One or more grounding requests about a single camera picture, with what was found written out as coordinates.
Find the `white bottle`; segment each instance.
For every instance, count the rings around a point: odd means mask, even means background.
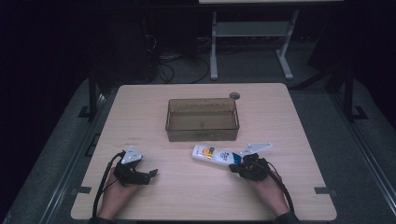
[[[198,161],[211,162],[217,165],[228,166],[233,163],[241,163],[242,158],[238,154],[217,147],[195,145],[192,158]]]

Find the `transparent gray container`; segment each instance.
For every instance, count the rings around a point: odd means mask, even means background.
[[[234,141],[239,130],[235,99],[172,99],[165,129],[170,142]]]

